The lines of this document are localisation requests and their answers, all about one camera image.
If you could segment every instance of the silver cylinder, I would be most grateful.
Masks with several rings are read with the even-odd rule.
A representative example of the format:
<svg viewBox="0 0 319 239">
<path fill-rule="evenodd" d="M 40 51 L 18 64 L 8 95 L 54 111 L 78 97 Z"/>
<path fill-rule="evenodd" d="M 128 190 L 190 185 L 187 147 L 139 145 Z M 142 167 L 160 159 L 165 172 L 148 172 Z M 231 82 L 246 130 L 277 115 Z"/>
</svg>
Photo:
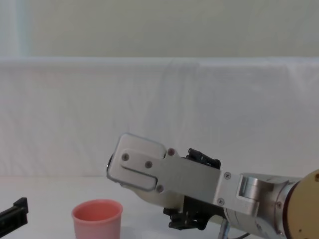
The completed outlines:
<svg viewBox="0 0 319 239">
<path fill-rule="evenodd" d="M 284 208 L 288 195 L 299 178 L 288 178 L 271 175 L 244 174 L 251 178 L 246 182 L 241 196 L 259 202 L 256 216 L 246 215 L 234 210 L 225 209 L 225 215 L 232 227 L 266 239 L 287 239 L 284 229 Z"/>
</svg>

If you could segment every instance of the wall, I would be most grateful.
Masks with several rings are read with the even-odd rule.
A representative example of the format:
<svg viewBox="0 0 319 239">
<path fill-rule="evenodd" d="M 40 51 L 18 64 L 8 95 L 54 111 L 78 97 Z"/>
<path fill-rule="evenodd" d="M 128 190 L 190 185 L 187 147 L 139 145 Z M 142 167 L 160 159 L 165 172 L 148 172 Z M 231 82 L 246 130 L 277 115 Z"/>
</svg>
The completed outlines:
<svg viewBox="0 0 319 239">
<path fill-rule="evenodd" d="M 15 0 L 26 56 L 318 56 L 317 0 Z"/>
</svg>

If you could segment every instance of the black clamp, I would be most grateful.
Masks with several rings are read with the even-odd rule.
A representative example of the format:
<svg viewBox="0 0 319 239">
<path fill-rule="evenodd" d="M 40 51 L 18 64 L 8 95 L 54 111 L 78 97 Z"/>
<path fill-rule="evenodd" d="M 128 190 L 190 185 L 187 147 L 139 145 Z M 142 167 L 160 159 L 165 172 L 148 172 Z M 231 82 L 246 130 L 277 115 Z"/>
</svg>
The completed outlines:
<svg viewBox="0 0 319 239">
<path fill-rule="evenodd" d="M 0 238 L 27 224 L 26 214 L 28 212 L 28 202 L 26 198 L 20 198 L 13 204 L 13 207 L 1 212 Z"/>
</svg>

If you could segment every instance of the cable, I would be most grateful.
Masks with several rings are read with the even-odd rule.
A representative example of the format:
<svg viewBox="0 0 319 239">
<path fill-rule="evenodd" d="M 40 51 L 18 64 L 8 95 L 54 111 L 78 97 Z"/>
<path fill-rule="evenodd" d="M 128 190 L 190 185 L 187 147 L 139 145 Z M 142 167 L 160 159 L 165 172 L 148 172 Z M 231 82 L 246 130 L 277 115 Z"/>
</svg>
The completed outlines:
<svg viewBox="0 0 319 239">
<path fill-rule="evenodd" d="M 247 236 L 249 236 L 250 235 L 250 233 L 246 233 L 246 234 L 244 234 L 244 235 L 242 235 L 242 236 L 240 236 L 240 237 L 237 237 L 237 238 L 229 238 L 229 239 L 244 239 L 244 238 L 246 238 Z"/>
</svg>

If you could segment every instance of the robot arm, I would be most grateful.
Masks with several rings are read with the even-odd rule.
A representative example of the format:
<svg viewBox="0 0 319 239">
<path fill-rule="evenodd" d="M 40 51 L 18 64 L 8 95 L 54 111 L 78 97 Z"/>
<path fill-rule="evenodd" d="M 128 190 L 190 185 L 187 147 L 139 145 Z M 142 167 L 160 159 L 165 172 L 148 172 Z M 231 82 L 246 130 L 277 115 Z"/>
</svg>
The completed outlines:
<svg viewBox="0 0 319 239">
<path fill-rule="evenodd" d="M 183 158 L 172 148 L 166 150 L 157 142 L 124 134 L 108 164 L 107 177 L 143 200 L 164 207 L 170 228 L 203 230 L 213 218 L 222 223 L 220 238 L 227 238 L 229 225 L 265 239 L 312 239 L 319 235 L 318 220 L 311 227 L 305 219 L 298 223 L 291 218 L 307 213 L 298 209 L 306 187 L 314 190 L 311 196 L 316 196 L 313 204 L 319 212 L 319 182 L 314 180 L 317 175 L 319 181 L 319 171 L 303 180 L 236 175 L 221 171 L 219 160 L 193 149 L 188 153 Z"/>
</svg>

